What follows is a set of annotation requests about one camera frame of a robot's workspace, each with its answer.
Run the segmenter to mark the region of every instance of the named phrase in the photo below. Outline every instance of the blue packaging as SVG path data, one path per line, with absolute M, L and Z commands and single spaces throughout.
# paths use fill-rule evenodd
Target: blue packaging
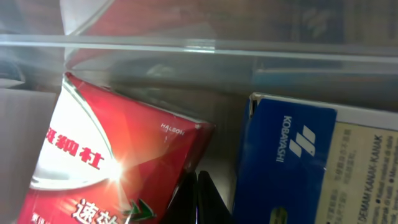
M 251 98 L 245 117 L 237 223 L 314 223 L 336 110 Z
M 333 44 L 345 43 L 343 0 L 282 0 L 279 4 L 284 7 L 275 7 L 273 10 L 283 16 L 278 19 L 264 19 L 264 25 L 260 29 L 263 39 L 270 41 L 266 37 L 276 35 L 276 41 L 289 43 L 275 44 L 280 46 L 276 47 L 277 50 L 318 54 L 325 45 L 320 47 L 303 43 L 327 44 L 332 48 Z M 341 79 L 336 72 L 343 68 L 344 64 L 338 60 L 257 57 L 252 67 L 251 83 L 258 88 L 290 88 L 307 83 L 312 85 L 314 82 Z

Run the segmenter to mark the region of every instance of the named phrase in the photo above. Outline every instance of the product box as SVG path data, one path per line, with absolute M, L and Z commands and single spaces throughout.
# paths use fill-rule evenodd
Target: product box
M 398 114 L 253 93 L 243 128 L 237 223 L 396 222 Z
M 277 38 L 271 41 L 289 42 L 270 44 L 271 50 L 277 51 L 312 51 L 319 53 L 323 47 L 310 47 L 305 44 L 343 44 L 344 17 L 343 1 L 279 1 L 283 7 L 273 9 L 280 15 L 278 19 L 262 20 L 262 37 L 268 40 L 271 33 Z M 292 86 L 309 83 L 313 85 L 320 80 L 336 80 L 336 73 L 345 70 L 344 64 L 333 60 L 315 60 L 304 58 L 257 57 L 252 67 L 252 84 L 258 87 Z
M 397 0 L 347 0 L 344 5 L 346 43 L 397 46 Z
M 66 73 L 18 223 L 158 223 L 212 130 Z

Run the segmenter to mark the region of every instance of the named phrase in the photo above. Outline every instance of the black object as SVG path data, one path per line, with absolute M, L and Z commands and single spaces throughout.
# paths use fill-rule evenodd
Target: black object
M 197 175 L 188 173 L 160 224 L 195 224 L 197 219 Z
M 188 173 L 160 224 L 234 224 L 209 173 Z
M 209 173 L 198 177 L 198 224 L 232 224 L 231 214 L 217 191 Z

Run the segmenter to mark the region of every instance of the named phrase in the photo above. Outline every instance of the kobayashi box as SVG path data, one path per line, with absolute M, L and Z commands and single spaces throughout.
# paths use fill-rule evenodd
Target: kobayashi box
M 398 114 L 253 93 L 237 223 L 396 223 Z
M 66 73 L 18 223 L 158 223 L 214 126 Z

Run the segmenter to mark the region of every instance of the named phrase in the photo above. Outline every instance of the packaging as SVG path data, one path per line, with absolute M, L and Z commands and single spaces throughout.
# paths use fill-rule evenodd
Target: packaging
M 396 222 L 398 114 L 253 93 L 240 153 L 237 223 Z
M 397 46 L 398 1 L 344 1 L 345 39 L 348 44 Z
M 209 89 L 199 90 L 194 86 L 145 88 L 143 84 L 132 86 L 113 86 L 125 96 L 167 108 L 191 117 L 201 118 L 217 124 L 206 154 L 200 160 L 196 170 L 206 170 L 218 189 L 224 203 L 232 211 L 236 177 L 234 164 L 236 146 L 239 144 L 243 117 L 242 108 L 246 97 L 243 95 L 227 95 Z
M 18 223 L 158 223 L 212 129 L 66 73 Z
M 279 44 L 276 50 L 285 49 L 288 52 L 302 51 L 309 44 L 343 44 L 344 17 L 343 1 L 279 1 L 284 7 L 273 8 L 278 19 L 263 19 L 262 40 L 268 40 L 268 33 L 277 35 L 271 41 L 289 42 L 291 45 Z M 321 47 L 313 47 L 314 53 L 319 53 Z M 340 61 L 312 60 L 302 58 L 257 57 L 252 67 L 252 84 L 259 87 L 269 85 L 280 87 L 296 87 L 300 84 L 313 85 L 319 80 L 332 80 L 330 77 L 341 73 L 344 65 Z

